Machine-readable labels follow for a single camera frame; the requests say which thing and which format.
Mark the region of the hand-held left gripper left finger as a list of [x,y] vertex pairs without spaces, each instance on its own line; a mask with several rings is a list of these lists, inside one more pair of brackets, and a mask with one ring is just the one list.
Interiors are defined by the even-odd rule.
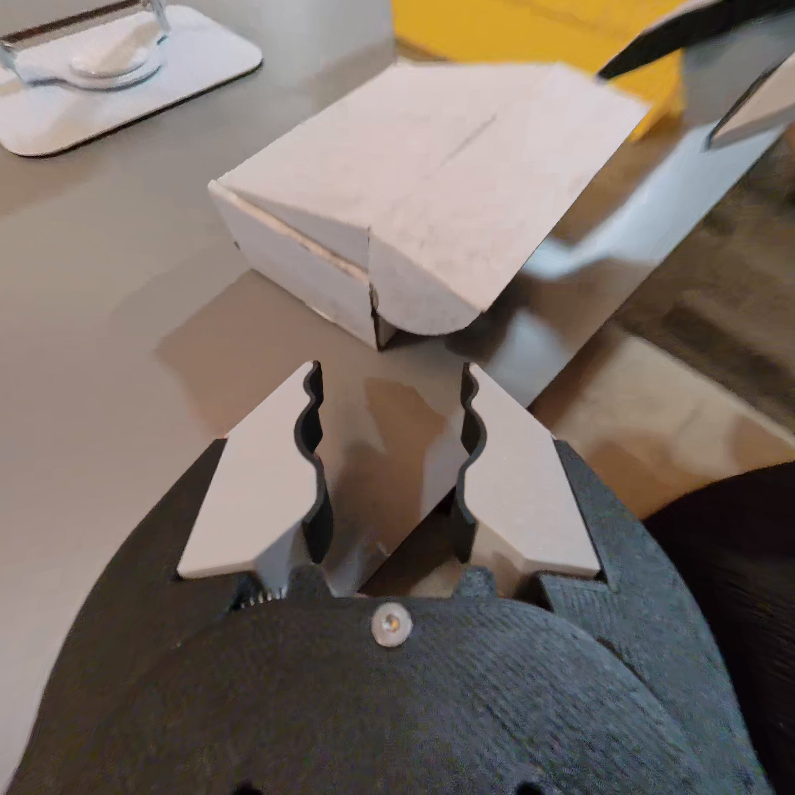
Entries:
[[288,581],[333,540],[323,463],[318,361],[297,368],[224,438],[176,571],[184,580],[251,573]]

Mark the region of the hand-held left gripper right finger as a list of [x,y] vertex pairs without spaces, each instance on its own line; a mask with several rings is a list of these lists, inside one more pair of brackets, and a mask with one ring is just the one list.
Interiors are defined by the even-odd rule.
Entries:
[[552,433],[474,363],[463,365],[460,402],[456,558],[491,574],[498,595],[521,595],[541,574],[594,580],[600,560]]

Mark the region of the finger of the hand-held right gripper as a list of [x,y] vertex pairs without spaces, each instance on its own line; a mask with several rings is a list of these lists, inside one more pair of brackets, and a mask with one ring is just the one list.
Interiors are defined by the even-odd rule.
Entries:
[[701,44],[762,17],[793,10],[793,1],[714,1],[681,5],[672,15],[641,31],[597,72],[609,81],[682,48]]
[[717,150],[794,121],[794,55],[763,72],[721,117],[708,137]]

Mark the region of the yellow storage bin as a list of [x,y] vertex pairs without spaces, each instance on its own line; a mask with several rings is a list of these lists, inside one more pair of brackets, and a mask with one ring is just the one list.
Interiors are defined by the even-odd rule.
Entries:
[[596,74],[674,1],[392,1],[396,38],[458,63],[564,62]]

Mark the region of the white mailer box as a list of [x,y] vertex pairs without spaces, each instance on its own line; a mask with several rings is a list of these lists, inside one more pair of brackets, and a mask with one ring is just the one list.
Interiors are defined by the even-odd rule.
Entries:
[[399,61],[207,191],[253,269],[380,350],[485,313],[647,112],[561,63]]

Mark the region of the grey desk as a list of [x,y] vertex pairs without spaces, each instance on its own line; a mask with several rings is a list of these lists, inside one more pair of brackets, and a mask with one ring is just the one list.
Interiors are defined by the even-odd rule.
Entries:
[[417,501],[463,452],[460,357],[366,348],[249,270],[208,182],[388,65],[390,2],[193,2],[264,66],[68,154],[2,151],[2,793],[65,637],[120,545],[215,437],[323,367],[337,519]]

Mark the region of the person's black knit sweater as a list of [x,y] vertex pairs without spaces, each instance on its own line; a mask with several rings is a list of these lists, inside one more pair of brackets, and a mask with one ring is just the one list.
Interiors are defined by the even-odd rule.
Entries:
[[696,599],[776,793],[794,793],[794,463],[713,482],[644,525]]

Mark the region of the instruction sheet on stand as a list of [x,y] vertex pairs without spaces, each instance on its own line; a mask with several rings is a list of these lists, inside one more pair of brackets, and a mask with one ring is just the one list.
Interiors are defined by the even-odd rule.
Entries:
[[189,5],[109,2],[2,33],[1,144],[62,154],[252,74],[262,50]]

